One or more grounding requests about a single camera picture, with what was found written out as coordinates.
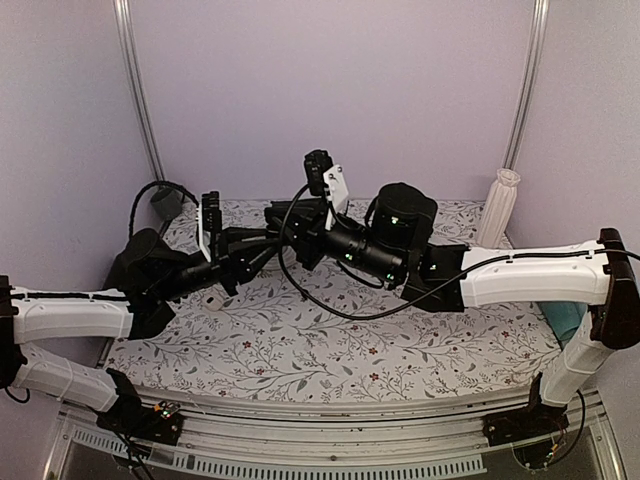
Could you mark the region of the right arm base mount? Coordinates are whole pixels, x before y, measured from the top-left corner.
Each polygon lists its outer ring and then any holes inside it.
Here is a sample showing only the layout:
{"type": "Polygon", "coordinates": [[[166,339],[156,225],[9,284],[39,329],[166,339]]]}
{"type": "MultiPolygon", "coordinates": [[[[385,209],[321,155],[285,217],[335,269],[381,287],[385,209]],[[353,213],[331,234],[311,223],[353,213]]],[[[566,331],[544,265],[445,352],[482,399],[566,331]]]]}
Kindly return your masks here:
{"type": "Polygon", "coordinates": [[[521,408],[486,415],[482,433],[490,446],[516,444],[516,461],[529,470],[548,467],[554,459],[566,428],[566,407],[530,404],[521,408]]]}

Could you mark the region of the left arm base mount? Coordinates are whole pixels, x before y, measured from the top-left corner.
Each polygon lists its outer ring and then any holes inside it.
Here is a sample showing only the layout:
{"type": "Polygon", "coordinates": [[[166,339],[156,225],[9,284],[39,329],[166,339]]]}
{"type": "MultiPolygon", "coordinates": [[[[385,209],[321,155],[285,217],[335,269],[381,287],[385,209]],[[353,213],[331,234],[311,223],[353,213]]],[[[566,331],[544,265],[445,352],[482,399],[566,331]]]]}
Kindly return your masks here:
{"type": "Polygon", "coordinates": [[[138,400],[122,400],[105,412],[97,413],[96,424],[123,437],[176,446],[185,418],[181,413],[164,414],[164,410],[146,407],[138,400]]]}

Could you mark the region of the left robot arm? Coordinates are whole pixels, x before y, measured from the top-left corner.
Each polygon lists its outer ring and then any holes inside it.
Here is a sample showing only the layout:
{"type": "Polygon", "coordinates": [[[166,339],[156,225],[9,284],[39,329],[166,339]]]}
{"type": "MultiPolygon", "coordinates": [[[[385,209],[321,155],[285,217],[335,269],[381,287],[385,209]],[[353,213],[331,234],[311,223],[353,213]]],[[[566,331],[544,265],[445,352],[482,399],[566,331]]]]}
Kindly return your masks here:
{"type": "Polygon", "coordinates": [[[1,278],[1,386],[38,390],[83,404],[128,434],[148,426],[148,412],[128,377],[83,366],[36,346],[54,338],[143,340],[164,331],[172,303],[219,284],[233,296],[275,255],[267,229],[226,228],[208,254],[174,250],[153,229],[135,233],[94,292],[37,292],[1,278]]]}

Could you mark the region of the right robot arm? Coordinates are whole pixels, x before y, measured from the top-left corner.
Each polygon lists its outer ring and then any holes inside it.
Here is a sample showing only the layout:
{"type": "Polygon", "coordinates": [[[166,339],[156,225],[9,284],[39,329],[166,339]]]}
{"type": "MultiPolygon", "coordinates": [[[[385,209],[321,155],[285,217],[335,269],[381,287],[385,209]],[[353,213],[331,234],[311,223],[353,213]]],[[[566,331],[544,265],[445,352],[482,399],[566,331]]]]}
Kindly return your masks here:
{"type": "Polygon", "coordinates": [[[518,412],[524,435],[539,435],[609,356],[639,342],[636,255],[613,228],[593,241],[541,250],[434,245],[437,203],[408,184],[383,186],[363,222],[333,200],[327,188],[304,186],[265,209],[279,245],[292,248],[306,269],[327,257],[343,261],[399,290],[403,308],[428,312],[524,301],[586,305],[577,332],[537,376],[529,405],[518,412]]]}

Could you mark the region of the white case near left arm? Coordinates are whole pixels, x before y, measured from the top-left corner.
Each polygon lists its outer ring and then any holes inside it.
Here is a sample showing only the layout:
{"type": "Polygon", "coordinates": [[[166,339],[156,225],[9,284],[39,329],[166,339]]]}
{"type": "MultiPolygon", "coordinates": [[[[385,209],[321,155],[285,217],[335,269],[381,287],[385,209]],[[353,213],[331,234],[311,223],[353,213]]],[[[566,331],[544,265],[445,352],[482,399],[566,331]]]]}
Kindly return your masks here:
{"type": "Polygon", "coordinates": [[[208,296],[203,299],[202,305],[209,311],[220,311],[224,307],[224,300],[217,296],[208,296]]]}

